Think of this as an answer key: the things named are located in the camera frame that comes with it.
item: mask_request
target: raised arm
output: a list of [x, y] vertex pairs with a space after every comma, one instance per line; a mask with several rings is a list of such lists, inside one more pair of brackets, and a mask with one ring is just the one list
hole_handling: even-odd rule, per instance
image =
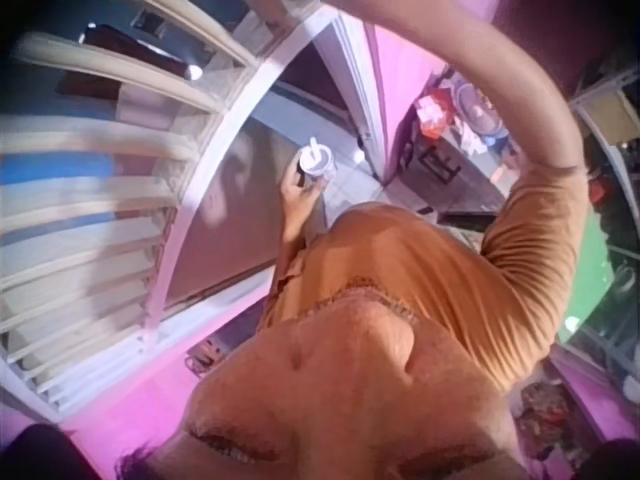
[[268, 317], [280, 293], [281, 282], [286, 279], [287, 271], [298, 253], [305, 248], [304, 227], [315, 204], [320, 199], [327, 182], [322, 179], [311, 187], [301, 187], [301, 175], [298, 173], [300, 152], [291, 160], [280, 180], [280, 207], [282, 209], [282, 225], [280, 228], [280, 244], [276, 258], [275, 273], [264, 318]]
[[478, 312], [457, 319], [460, 340], [508, 390], [548, 354], [569, 302], [589, 206], [577, 125], [544, 70], [454, 0], [328, 1], [451, 63], [491, 99], [529, 159], [485, 235], [490, 265], [480, 263], [477, 294], [458, 300]]
[[544, 70], [493, 26], [455, 0], [326, 0], [391, 30], [450, 63], [491, 99], [530, 161], [583, 164], [582, 139]]

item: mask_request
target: shirt sleeve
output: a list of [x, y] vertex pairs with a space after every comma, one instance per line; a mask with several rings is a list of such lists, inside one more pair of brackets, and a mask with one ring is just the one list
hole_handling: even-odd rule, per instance
[[517, 312], [496, 315], [485, 325], [496, 354], [507, 361], [517, 357], [511, 360], [520, 368], [511, 381], [526, 375], [554, 341], [569, 303], [588, 211], [583, 168], [536, 166], [514, 185], [484, 237], [481, 254], [504, 280], [505, 308]]
[[275, 287], [272, 288], [271, 292], [265, 298], [264, 311], [258, 322], [256, 331], [260, 332], [266, 328], [271, 328], [279, 321], [282, 321], [282, 318], [279, 318], [277, 315], [278, 302], [282, 295], [284, 295], [285, 287], [289, 281], [300, 277], [302, 274], [306, 252], [307, 249], [300, 250], [291, 262], [291, 265], [289, 265], [289, 268], [278, 278], [274, 277], [273, 282], [275, 282]]

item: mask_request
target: clutter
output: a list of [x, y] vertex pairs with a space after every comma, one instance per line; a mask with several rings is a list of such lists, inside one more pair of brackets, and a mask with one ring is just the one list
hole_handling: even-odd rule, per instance
[[487, 146], [482, 142], [480, 137], [471, 129], [471, 126], [462, 120], [459, 116], [454, 117], [456, 128], [460, 133], [460, 149], [472, 157], [473, 155], [487, 152]]
[[435, 89], [418, 99], [416, 113], [422, 134], [433, 140], [442, 136], [444, 130], [453, 123], [455, 107], [448, 89]]
[[216, 344], [212, 338], [207, 338], [187, 351], [184, 363], [192, 373], [202, 377], [220, 364], [227, 354], [223, 346]]
[[478, 135], [489, 137], [490, 143], [508, 134], [493, 104], [466, 80], [456, 83], [453, 102], [461, 119]]
[[539, 381], [527, 385], [521, 392], [524, 411], [515, 419], [525, 455], [546, 461], [559, 448], [572, 469], [587, 458], [572, 427], [574, 402], [566, 388], [558, 382]]
[[[633, 352], [633, 364], [636, 371], [640, 370], [640, 343], [637, 343]], [[640, 405], [640, 382], [629, 375], [622, 384], [622, 393], [630, 402]]]
[[509, 170], [520, 172], [520, 166], [524, 163], [524, 153], [515, 140], [509, 138], [509, 141], [500, 153], [502, 164]]

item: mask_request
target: light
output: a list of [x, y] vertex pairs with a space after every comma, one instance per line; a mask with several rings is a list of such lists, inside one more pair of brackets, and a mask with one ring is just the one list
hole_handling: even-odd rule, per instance
[[356, 163], [356, 165], [360, 165], [362, 162], [364, 162], [366, 159], [366, 155], [365, 153], [358, 149], [355, 151], [355, 153], [353, 154], [353, 161]]
[[158, 48], [155, 45], [151, 45], [150, 43], [147, 43], [144, 40], [136, 40], [136, 42], [138, 42], [140, 45], [144, 45], [149, 50], [151, 50], [152, 52], [157, 53], [158, 55], [162, 55], [163, 57], [167, 57], [167, 58], [173, 58], [174, 60], [178, 60], [179, 62], [181, 61], [178, 57], [174, 57], [170, 53], [165, 52], [161, 48]]
[[189, 78], [191, 80], [197, 80], [202, 76], [202, 69], [197, 65], [189, 65]]
[[564, 327], [571, 333], [576, 333], [580, 326], [580, 319], [578, 317], [567, 317], [564, 321]]

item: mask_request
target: orange shirt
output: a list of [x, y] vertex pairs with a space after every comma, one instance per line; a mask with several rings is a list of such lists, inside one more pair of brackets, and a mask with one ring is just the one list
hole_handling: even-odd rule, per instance
[[509, 390], [548, 355], [569, 302], [588, 212], [582, 170], [522, 176], [477, 254], [401, 208], [363, 204], [300, 252], [277, 279], [261, 328], [370, 283], [443, 325]]

